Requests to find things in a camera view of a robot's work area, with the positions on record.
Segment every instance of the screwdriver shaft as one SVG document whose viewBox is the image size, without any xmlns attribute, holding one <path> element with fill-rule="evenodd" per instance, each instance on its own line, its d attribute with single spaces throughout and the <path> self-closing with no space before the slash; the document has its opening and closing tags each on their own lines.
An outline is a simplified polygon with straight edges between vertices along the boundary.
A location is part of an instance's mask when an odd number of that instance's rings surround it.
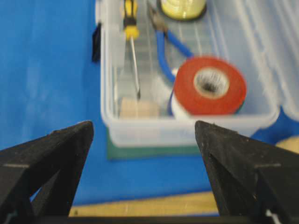
<svg viewBox="0 0 299 224">
<path fill-rule="evenodd" d="M 135 74 L 135 87 L 137 92 L 137 98 L 140 98 L 140 80 L 138 75 L 138 68 L 137 68 L 137 59 L 136 59 L 136 52 L 135 52 L 135 45 L 133 37 L 130 38 L 131 48 L 132 48 L 132 55 L 133 55 L 133 62 L 134 62 L 134 74 Z"/>
</svg>

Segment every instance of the blue pliers handle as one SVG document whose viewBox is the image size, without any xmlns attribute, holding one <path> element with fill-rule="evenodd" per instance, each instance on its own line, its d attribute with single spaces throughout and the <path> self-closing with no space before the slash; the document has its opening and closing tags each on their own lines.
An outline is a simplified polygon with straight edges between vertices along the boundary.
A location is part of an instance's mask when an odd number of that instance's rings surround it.
<svg viewBox="0 0 299 224">
<path fill-rule="evenodd" d="M 156 36 L 157 36 L 157 52 L 158 52 L 160 67 L 163 73 L 168 78 L 168 80 L 174 83 L 175 76 L 173 75 L 171 69 L 169 68 L 165 56 L 165 43 L 164 43 L 165 38 L 167 38 L 170 43 L 172 43 L 175 47 L 177 47 L 178 50 L 187 58 L 194 57 L 194 54 L 188 49 L 188 47 L 182 44 L 182 42 L 179 41 L 178 38 L 176 38 L 176 36 L 170 30 L 167 30 L 166 37 L 163 31 L 157 30 Z"/>
</svg>

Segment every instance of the pliers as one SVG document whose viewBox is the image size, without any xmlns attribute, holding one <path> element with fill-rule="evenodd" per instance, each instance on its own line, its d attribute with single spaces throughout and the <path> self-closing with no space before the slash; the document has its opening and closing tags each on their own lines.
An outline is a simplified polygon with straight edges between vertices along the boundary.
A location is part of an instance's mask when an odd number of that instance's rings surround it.
<svg viewBox="0 0 299 224">
<path fill-rule="evenodd" d="M 168 29 L 161 15 L 153 8 L 149 1 L 147 2 L 147 7 L 149 17 L 153 23 L 154 29 L 156 30 L 157 52 L 160 67 L 169 81 L 174 83 L 175 76 L 172 74 L 165 57 L 165 37 L 187 58 L 194 57 L 194 54 Z"/>
</svg>

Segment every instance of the screwdriver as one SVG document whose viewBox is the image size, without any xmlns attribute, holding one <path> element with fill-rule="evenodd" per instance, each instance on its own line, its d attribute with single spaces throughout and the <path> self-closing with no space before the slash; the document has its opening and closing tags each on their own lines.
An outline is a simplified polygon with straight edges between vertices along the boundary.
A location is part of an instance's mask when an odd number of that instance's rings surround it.
<svg viewBox="0 0 299 224">
<path fill-rule="evenodd" d="M 125 2 L 124 2 L 123 26 L 124 26 L 124 31 L 126 33 L 126 39 L 131 43 L 133 61 L 134 61 L 135 86 L 136 86 L 137 98 L 140 99 L 140 81 L 138 76 L 137 60 L 136 60 L 135 45 L 134 45 L 134 40 L 136 40 L 139 36 L 139 30 L 137 28 L 137 19 L 136 19 L 138 4 L 136 0 L 124 0 L 124 1 Z"/>
</svg>

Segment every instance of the yellow screwdriver handle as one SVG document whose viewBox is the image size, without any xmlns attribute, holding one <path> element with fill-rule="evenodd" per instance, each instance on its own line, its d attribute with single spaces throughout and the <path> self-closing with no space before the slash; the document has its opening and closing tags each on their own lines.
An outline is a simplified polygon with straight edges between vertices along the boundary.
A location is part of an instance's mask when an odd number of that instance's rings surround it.
<svg viewBox="0 0 299 224">
<path fill-rule="evenodd" d="M 135 40 L 139 36 L 137 28 L 137 9 L 138 4 L 136 0 L 124 0 L 124 20 L 123 26 L 126 33 L 126 38 L 129 40 L 131 37 Z"/>
</svg>

